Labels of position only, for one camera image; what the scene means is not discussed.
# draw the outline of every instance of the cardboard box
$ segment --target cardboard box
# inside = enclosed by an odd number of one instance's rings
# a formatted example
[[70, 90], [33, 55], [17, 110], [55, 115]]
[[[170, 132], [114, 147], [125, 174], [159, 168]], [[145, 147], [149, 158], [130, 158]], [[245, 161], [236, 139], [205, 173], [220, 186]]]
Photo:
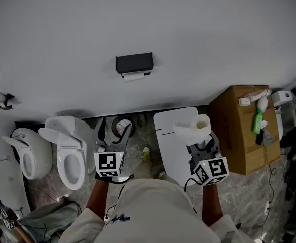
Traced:
[[262, 119], [275, 142], [267, 147], [256, 144], [252, 132], [257, 102], [239, 106], [238, 99], [250, 92], [268, 89], [268, 86], [232, 86], [210, 103], [209, 117], [212, 130], [220, 142], [220, 150], [227, 158], [229, 171], [247, 175], [280, 158], [279, 132], [271, 96]]

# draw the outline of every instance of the electrical outlet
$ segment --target electrical outlet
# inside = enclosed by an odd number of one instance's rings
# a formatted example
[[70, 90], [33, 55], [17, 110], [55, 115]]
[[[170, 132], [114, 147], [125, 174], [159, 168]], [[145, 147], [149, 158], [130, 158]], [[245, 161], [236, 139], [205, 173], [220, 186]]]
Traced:
[[267, 215], [270, 209], [270, 201], [267, 201], [265, 204], [264, 214]]

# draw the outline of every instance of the white toilet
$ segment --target white toilet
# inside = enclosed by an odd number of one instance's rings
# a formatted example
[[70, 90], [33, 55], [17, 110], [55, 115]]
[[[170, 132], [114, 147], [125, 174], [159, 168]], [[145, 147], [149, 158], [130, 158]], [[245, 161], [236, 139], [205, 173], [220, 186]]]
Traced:
[[46, 120], [39, 134], [57, 144], [57, 167], [61, 180], [71, 190], [84, 184], [87, 174], [95, 169], [91, 128], [72, 116]]
[[24, 176], [31, 180], [48, 174], [52, 167], [51, 144], [38, 133], [26, 128], [18, 128], [12, 137], [2, 136], [8, 144], [14, 146], [20, 157]]

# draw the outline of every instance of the tile floor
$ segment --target tile floor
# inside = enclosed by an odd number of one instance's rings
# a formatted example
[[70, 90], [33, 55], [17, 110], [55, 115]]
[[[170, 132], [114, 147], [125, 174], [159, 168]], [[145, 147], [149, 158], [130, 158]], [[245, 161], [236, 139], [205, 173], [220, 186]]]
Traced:
[[[205, 113], [205, 108], [200, 108], [199, 113]], [[144, 115], [146, 119], [146, 127], [137, 128], [133, 137], [129, 138], [127, 145], [127, 159], [124, 164], [122, 173], [130, 175], [134, 172], [137, 165], [141, 162], [141, 150], [144, 145], [149, 144], [152, 148], [152, 156], [154, 168], [153, 172], [158, 173], [162, 169], [162, 160], [158, 148], [157, 137], [153, 122], [153, 114]], [[143, 114], [137, 114], [137, 117], [143, 118]], [[114, 117], [106, 119], [105, 141], [109, 144], [117, 141], [110, 129]], [[86, 122], [93, 128], [98, 119], [89, 119]], [[42, 190], [50, 197], [57, 199], [64, 195], [69, 195], [71, 200], [78, 202], [82, 208], [91, 194], [95, 184], [95, 174], [90, 174], [85, 185], [78, 191], [71, 191], [62, 183], [56, 163], [56, 147], [53, 145], [54, 165], [50, 173], [36, 180], [31, 180], [29, 185]], [[284, 199], [286, 185], [283, 182], [283, 173], [286, 171], [287, 162], [285, 157], [271, 165], [276, 168], [276, 175], [271, 177], [271, 185], [274, 189], [274, 200], [270, 210], [267, 222], [263, 227], [263, 240], [265, 243], [279, 242], [282, 238], [282, 228], [288, 218], [288, 211], [292, 209], [293, 203], [286, 202]], [[261, 229], [254, 226], [264, 222], [266, 215], [264, 214], [267, 201], [272, 198], [272, 190], [268, 184], [270, 170], [263, 168], [251, 175], [243, 176], [230, 173], [223, 182], [218, 184], [219, 198], [224, 214], [229, 214], [233, 221], [238, 224], [242, 223], [242, 230], [254, 240], [261, 237]], [[106, 208], [113, 206], [118, 198], [120, 189], [123, 185], [111, 184], [108, 191]], [[31, 199], [35, 207], [39, 207], [52, 200], [40, 191], [31, 189]], [[193, 206], [198, 214], [202, 213], [202, 195], [203, 189], [199, 185], [192, 185], [187, 188], [187, 193], [192, 201]]]

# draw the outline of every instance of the white shirt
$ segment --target white shirt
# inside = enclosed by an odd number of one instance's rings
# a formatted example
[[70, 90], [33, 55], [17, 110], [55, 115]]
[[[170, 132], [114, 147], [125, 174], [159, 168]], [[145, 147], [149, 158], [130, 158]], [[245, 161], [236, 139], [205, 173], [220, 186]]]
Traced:
[[229, 242], [246, 242], [228, 215], [207, 227], [181, 187], [164, 180], [136, 179], [123, 188], [109, 222], [86, 208], [59, 242], [220, 243], [228, 232], [233, 232]]

